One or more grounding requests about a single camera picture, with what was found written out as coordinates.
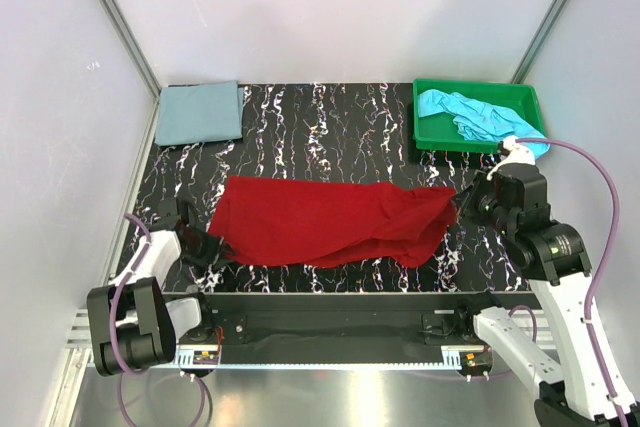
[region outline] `cable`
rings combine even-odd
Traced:
[[[536,320],[536,314],[533,312],[533,309],[527,305],[516,305],[513,309],[509,311],[509,317],[513,317],[518,310],[526,310],[529,312],[531,316],[531,324],[533,325],[533,335],[531,336],[531,340],[535,342],[538,340],[538,321]]]
[[[133,263],[131,264],[131,270],[125,274],[125,276],[116,287],[116,292],[113,295],[113,300],[111,301],[111,310],[109,311],[109,338],[111,340],[111,350],[113,350],[113,355],[118,361],[118,365],[120,366],[122,371],[131,375],[139,375],[144,372],[144,370],[133,370],[127,365],[127,362],[124,360],[124,357],[122,357],[122,354],[120,353],[120,346],[118,344],[118,333],[116,328],[116,316],[118,314],[118,304],[120,302],[120,297],[122,296],[122,291],[124,290],[131,276],[135,273],[136,270],[138,270],[142,259],[144,259],[144,256],[147,255],[147,251],[151,246],[151,232],[149,232],[147,226],[144,225],[144,222],[142,222],[142,220],[140,220],[135,215],[125,214],[124,218],[129,222],[135,224],[138,228],[140,228],[140,230],[142,230],[142,233],[147,238],[147,242],[142,246],[140,254],[134,259]]]
[[[531,322],[532,322],[532,330],[533,330],[533,334],[531,336],[531,340],[533,342],[535,342],[538,338],[538,321],[536,320],[536,314],[533,312],[533,309],[531,309],[531,307],[528,307],[526,305],[516,305],[513,309],[511,309],[509,311],[509,317],[511,317],[515,312],[517,312],[518,310],[526,310],[527,312],[529,312],[529,314],[531,315]],[[493,375],[489,375],[488,372],[485,372],[484,376],[476,376],[476,377],[472,377],[472,376],[467,376],[467,377],[462,377],[461,375],[456,375],[454,376],[448,376],[448,375],[437,375],[437,374],[428,374],[426,372],[410,372],[413,375],[416,375],[418,377],[422,377],[425,379],[431,379],[431,380],[444,380],[444,381],[453,381],[453,382],[460,382],[460,381],[464,381],[464,382],[471,382],[471,381],[476,381],[476,380],[489,380],[491,379],[504,379],[505,377],[509,377],[511,374],[513,374],[513,370],[506,370],[504,372],[499,372],[497,374],[493,374]]]
[[[185,373],[184,372],[180,372],[178,375],[180,377],[183,377],[185,375]],[[127,425],[129,425],[129,427],[138,427],[137,424],[133,421],[133,419],[131,419],[131,417],[129,416],[129,413],[127,412],[126,404],[124,403],[124,398],[122,396],[122,380],[123,380],[123,377],[124,377],[124,375],[119,376],[118,377],[118,383],[117,383],[118,405],[120,406],[120,412],[122,413],[122,416],[124,417],[124,420],[127,422]],[[210,397],[210,395],[208,395],[209,389],[207,389],[207,386],[202,381],[202,379],[200,379],[199,377],[196,377],[194,374],[191,374],[189,378],[191,379],[191,381],[195,380],[197,382],[198,386],[200,387],[200,407],[198,408],[198,412],[196,413],[195,418],[191,421],[191,423],[189,423],[189,426],[188,426],[188,427],[195,427],[195,425],[200,420],[200,417],[202,417],[202,413],[204,412],[204,404],[206,402],[206,399],[207,398],[211,398],[211,397]]]
[[[524,137],[521,139],[516,139],[516,142],[521,144],[525,142],[533,142],[533,143],[546,143],[551,145],[558,145],[560,147],[565,147],[569,150],[573,150],[574,152],[582,155],[585,159],[587,159],[591,164],[598,169],[605,182],[607,183],[607,187],[609,187],[609,191],[611,192],[611,200],[613,201],[613,215],[611,218],[611,227],[609,229],[609,235],[607,236],[607,243],[604,247],[604,252],[602,253],[602,258],[600,259],[600,264],[598,265],[598,270],[593,275],[593,279],[591,281],[591,285],[587,290],[587,295],[584,299],[584,319],[589,321],[592,319],[592,310],[593,310],[593,299],[595,298],[596,291],[600,286],[600,282],[602,281],[602,277],[605,273],[609,265],[609,258],[611,257],[611,252],[613,251],[613,244],[618,235],[618,224],[620,222],[620,197],[618,196],[618,189],[616,188],[616,184],[607,172],[607,169],[604,168],[598,159],[596,159],[593,155],[591,155],[586,150],[573,145],[569,142],[565,142],[563,140],[552,140],[552,139],[537,139],[537,138],[529,138]],[[598,361],[598,366],[600,367],[600,372],[602,373],[602,378],[607,387],[607,391],[609,392],[609,398],[615,399],[618,396],[616,392],[616,388],[613,385],[613,379],[611,378],[611,373],[609,372],[609,368],[607,367],[607,363],[604,360],[604,355],[602,353],[602,348],[600,347],[600,342],[598,341],[598,336],[596,335],[595,328],[593,324],[586,323],[587,332],[589,333],[589,340],[591,340],[591,346],[593,347],[593,352],[596,356],[596,360]],[[622,410],[622,406],[614,403],[616,413],[618,414],[618,419],[620,419],[621,427],[629,427],[629,423],[627,422],[627,417]]]

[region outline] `folded towel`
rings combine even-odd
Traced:
[[[242,138],[243,94],[237,82],[165,87],[160,92],[156,144]]]
[[[418,115],[426,117],[441,112],[453,114],[458,133],[467,140],[500,142],[509,135],[545,138],[508,107],[498,107],[454,92],[445,94],[431,89],[418,97]],[[527,144],[536,158],[549,150],[549,144]]]
[[[456,221],[451,187],[404,190],[389,182],[346,184],[231,176],[209,233],[250,265],[335,267],[389,256],[424,264]]]

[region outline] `black bracket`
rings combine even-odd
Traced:
[[[114,285],[107,285],[91,290],[87,296],[94,362],[103,376],[122,372],[109,335],[109,311],[115,291]],[[155,277],[124,287],[116,320],[124,320],[131,310],[137,313],[137,323],[117,328],[120,354],[127,365],[135,370],[171,362],[176,353],[176,334]]]

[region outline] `metal floor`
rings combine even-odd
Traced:
[[[503,367],[497,365],[496,371]],[[220,370],[205,378],[213,410],[210,414],[207,403],[197,425],[538,427],[533,402],[515,376],[467,383],[419,375],[393,371]],[[163,381],[167,376],[173,378]],[[198,410],[197,385],[179,378],[176,371],[153,370],[140,377],[127,377],[124,382],[125,402],[148,390],[128,407],[131,418],[141,427],[187,426]],[[94,369],[87,370],[72,425],[127,425],[118,410],[115,377],[102,378]]]

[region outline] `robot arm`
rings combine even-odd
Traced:
[[[215,261],[218,242],[189,225],[188,204],[174,200],[160,209],[161,218],[152,227],[151,243],[138,268],[127,280],[116,314],[119,351],[132,369],[144,369],[173,361],[176,340],[200,328],[213,331],[211,309],[203,295],[164,301],[160,285],[180,258],[206,267]],[[104,376],[122,372],[111,345],[109,312],[116,286],[132,272],[133,259],[147,242],[141,238],[129,265],[111,284],[91,290],[87,311],[97,371]]]
[[[582,238],[573,227],[551,220],[547,182],[532,165],[529,149],[513,141],[505,147],[512,153],[488,174],[477,173],[460,215],[501,234],[509,258],[529,280],[549,319],[561,365],[526,338],[499,307],[469,312],[475,334],[503,357],[538,399],[541,425],[619,425],[614,403],[629,425],[639,425],[635,399],[620,375],[595,305],[591,323],[614,379],[616,399],[608,396],[591,347],[582,305],[591,284],[591,264]]]

